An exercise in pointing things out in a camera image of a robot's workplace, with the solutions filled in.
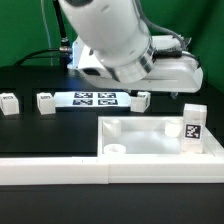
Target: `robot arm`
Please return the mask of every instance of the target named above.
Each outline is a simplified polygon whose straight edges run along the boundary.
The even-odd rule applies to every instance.
[[[93,85],[170,92],[195,92],[200,88],[203,75],[194,59],[155,61],[157,50],[180,49],[183,44],[179,36],[179,40],[172,35],[151,37],[138,0],[59,2],[79,35],[70,67],[78,69]],[[87,69],[95,69],[97,74],[88,75]]]

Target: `white cube with fiducial marker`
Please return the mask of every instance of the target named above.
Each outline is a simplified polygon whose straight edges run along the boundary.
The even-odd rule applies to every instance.
[[[0,94],[0,107],[4,115],[19,114],[19,101],[13,93]]]
[[[184,127],[181,141],[182,152],[203,153],[203,132],[207,117],[207,106],[185,104]]]
[[[37,106],[41,115],[55,114],[55,100],[51,93],[39,93],[37,94]]]

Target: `black tabletop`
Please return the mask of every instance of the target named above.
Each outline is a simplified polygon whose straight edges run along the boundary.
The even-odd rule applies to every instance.
[[[224,94],[207,82],[197,93],[181,93],[176,100],[169,93],[152,93],[151,105],[142,113],[130,108],[64,108],[55,115],[40,115],[36,94],[103,90],[85,79],[69,76],[60,67],[3,67],[0,93],[12,92],[20,114],[0,112],[0,157],[96,156],[98,116],[182,116],[185,103],[208,106],[207,128],[224,145]]]
[[[185,103],[208,106],[206,126],[224,145],[224,94],[205,81],[199,92],[176,100],[152,93],[144,114],[73,108],[41,116],[36,93],[56,91],[105,90],[59,67],[0,68],[0,93],[13,92],[21,111],[0,113],[0,157],[95,156],[98,116],[181,116]],[[2,224],[224,223],[223,184],[1,186],[0,201]]]

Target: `white base platform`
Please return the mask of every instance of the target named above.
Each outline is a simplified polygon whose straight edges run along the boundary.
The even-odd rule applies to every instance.
[[[97,157],[0,159],[0,185],[224,182],[224,149],[207,129],[203,154],[188,154],[164,135],[168,117],[116,117],[119,137],[103,135],[108,119],[99,118]],[[111,143],[126,154],[104,154]]]

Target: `white tray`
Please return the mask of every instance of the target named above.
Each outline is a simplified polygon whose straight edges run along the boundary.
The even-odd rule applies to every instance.
[[[103,123],[121,122],[118,137],[104,136]],[[224,149],[205,129],[203,153],[182,153],[181,136],[165,135],[170,117],[100,117],[98,159],[109,164],[109,183],[224,182]],[[109,144],[121,144],[126,153],[104,154]]]

